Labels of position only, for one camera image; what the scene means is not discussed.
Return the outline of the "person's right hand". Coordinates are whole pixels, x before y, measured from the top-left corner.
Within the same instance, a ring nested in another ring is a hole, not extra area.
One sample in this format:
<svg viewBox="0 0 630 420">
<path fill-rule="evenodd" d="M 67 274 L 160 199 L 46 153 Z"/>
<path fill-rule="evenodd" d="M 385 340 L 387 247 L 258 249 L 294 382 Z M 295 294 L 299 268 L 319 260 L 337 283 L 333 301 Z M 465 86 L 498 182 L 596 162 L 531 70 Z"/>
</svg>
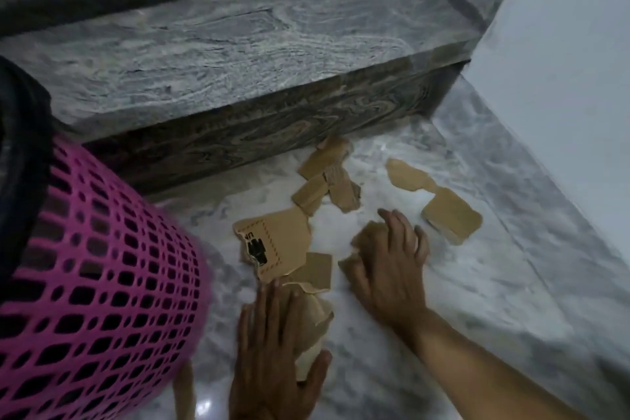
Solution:
<svg viewBox="0 0 630 420">
<path fill-rule="evenodd" d="M 430 241 L 399 210 L 381 208 L 378 214 L 389 234 L 380 232 L 375 237 L 367 290 L 351 290 L 376 321 L 401 338 L 411 338 L 427 311 L 423 267 L 430 255 Z"/>
</svg>

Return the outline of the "person's left hand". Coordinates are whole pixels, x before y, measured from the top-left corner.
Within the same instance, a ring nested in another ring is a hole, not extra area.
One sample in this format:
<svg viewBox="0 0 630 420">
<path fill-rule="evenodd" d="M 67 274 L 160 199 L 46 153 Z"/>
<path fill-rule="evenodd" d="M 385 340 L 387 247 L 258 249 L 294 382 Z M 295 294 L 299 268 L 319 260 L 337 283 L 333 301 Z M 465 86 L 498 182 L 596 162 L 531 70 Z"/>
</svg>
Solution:
<svg viewBox="0 0 630 420">
<path fill-rule="evenodd" d="M 321 396 L 323 386 L 301 386 L 295 375 L 294 348 L 304 299 L 292 297 L 279 344 L 270 334 L 270 287 L 259 286 L 248 352 L 236 353 L 229 420 L 309 420 Z"/>
</svg>

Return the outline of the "small torn brown cardboard scrap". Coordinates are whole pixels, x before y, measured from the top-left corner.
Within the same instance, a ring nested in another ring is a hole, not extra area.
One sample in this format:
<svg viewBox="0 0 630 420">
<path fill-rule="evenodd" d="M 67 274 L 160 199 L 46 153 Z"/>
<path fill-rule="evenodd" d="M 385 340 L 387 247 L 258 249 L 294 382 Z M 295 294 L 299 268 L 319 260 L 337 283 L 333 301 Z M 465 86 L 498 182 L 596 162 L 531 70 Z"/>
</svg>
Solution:
<svg viewBox="0 0 630 420">
<path fill-rule="evenodd" d="M 366 273 L 371 274 L 375 252 L 375 237 L 380 232 L 388 236 L 388 231 L 389 228 L 384 222 L 371 220 L 352 238 L 350 242 L 352 247 L 351 255 L 338 262 L 342 273 L 348 281 L 352 279 L 351 270 L 354 264 L 362 264 Z"/>
</svg>

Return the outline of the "person's right forearm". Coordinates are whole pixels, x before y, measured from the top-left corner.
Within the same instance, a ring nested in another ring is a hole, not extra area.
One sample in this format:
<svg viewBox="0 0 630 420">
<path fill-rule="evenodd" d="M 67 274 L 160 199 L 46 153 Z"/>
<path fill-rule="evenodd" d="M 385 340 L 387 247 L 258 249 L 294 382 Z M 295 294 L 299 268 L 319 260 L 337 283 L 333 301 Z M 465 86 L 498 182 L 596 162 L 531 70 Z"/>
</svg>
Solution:
<svg viewBox="0 0 630 420">
<path fill-rule="evenodd" d="M 445 392 L 462 420 L 588 420 L 426 310 L 394 331 Z"/>
</svg>

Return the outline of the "scattered pile of cardboard pieces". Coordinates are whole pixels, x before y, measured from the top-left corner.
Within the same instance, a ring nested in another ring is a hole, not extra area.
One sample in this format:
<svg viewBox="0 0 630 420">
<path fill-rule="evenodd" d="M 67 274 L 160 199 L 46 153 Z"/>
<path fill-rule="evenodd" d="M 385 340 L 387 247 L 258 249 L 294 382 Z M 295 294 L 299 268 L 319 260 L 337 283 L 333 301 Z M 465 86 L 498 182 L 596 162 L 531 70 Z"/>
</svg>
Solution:
<svg viewBox="0 0 630 420">
<path fill-rule="evenodd" d="M 291 197 L 294 207 L 233 225 L 243 255 L 255 266 L 261 283 L 278 279 L 310 295 L 331 288 L 333 259 L 329 254 L 309 252 L 309 219 L 327 196 L 343 213 L 359 209 L 361 187 L 343 167 L 350 153 L 347 139 L 327 137 L 298 169 L 305 183 Z M 421 217 L 451 244 L 462 245 L 481 228 L 482 214 L 452 189 L 437 185 L 425 171 L 395 158 L 386 161 L 386 171 L 390 183 L 399 189 L 433 194 Z"/>
</svg>

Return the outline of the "pink plastic mesh basket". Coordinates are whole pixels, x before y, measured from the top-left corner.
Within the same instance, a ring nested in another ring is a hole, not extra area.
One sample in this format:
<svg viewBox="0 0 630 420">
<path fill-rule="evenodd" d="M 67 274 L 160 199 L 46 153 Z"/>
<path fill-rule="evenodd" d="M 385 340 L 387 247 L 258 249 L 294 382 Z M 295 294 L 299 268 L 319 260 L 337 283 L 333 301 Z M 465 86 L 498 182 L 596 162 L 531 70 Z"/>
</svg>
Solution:
<svg viewBox="0 0 630 420">
<path fill-rule="evenodd" d="M 57 135 L 46 198 L 0 287 L 0 420 L 117 420 L 193 355 L 210 302 L 192 236 Z"/>
</svg>

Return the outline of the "grey marble stair step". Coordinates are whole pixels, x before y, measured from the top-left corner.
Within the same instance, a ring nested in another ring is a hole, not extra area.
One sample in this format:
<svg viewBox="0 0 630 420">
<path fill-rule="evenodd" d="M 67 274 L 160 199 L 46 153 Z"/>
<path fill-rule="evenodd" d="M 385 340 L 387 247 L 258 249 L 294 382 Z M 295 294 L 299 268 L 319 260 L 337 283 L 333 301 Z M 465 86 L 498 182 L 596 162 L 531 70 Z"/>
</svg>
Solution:
<svg viewBox="0 0 630 420">
<path fill-rule="evenodd" d="M 482 35 L 459 0 L 178 0 L 0 39 L 141 193 L 409 114 Z"/>
</svg>

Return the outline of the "black bin liner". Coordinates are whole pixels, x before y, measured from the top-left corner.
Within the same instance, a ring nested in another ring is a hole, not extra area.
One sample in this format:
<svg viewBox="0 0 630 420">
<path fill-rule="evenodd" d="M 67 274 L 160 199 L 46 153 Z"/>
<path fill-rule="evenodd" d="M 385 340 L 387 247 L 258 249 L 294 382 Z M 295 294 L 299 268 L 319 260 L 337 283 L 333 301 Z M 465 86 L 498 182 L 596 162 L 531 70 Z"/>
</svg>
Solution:
<svg viewBox="0 0 630 420">
<path fill-rule="evenodd" d="M 47 197 L 51 95 L 0 56 L 0 289 L 12 279 Z"/>
</svg>

